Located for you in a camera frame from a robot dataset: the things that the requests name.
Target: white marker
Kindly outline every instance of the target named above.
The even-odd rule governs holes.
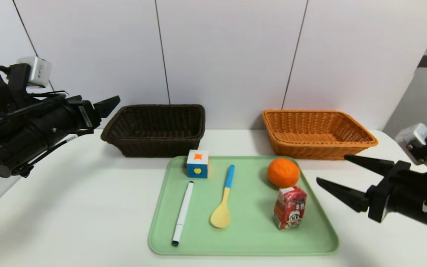
[[[189,209],[190,197],[192,196],[193,181],[189,182],[187,189],[185,190],[184,199],[182,201],[181,211],[179,212],[178,222],[176,223],[176,230],[172,238],[172,245],[177,247],[181,240],[181,234],[183,224],[185,223],[185,217],[187,216],[187,210]]]

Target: juice box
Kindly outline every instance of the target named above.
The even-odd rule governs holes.
[[[306,197],[307,194],[299,186],[279,190],[273,220],[280,230],[299,226],[304,216]]]

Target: plastic spoon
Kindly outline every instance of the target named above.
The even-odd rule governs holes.
[[[227,182],[225,182],[224,197],[222,198],[220,205],[218,205],[218,207],[212,213],[212,216],[210,216],[210,223],[218,228],[227,227],[227,225],[230,223],[230,213],[228,211],[227,200],[228,195],[230,194],[230,188],[232,187],[232,180],[234,179],[234,171],[235,165],[230,165]]]

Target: brown wicker basket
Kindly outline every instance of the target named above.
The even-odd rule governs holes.
[[[131,105],[118,111],[102,140],[126,157],[176,157],[199,147],[205,132],[201,105]]]
[[[351,116],[325,110],[266,110],[263,120],[277,155],[298,159],[344,159],[378,145]]]

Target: orange wicker basket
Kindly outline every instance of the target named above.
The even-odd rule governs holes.
[[[296,159],[344,159],[378,145],[351,116],[327,110],[266,110],[263,120],[276,155]]]

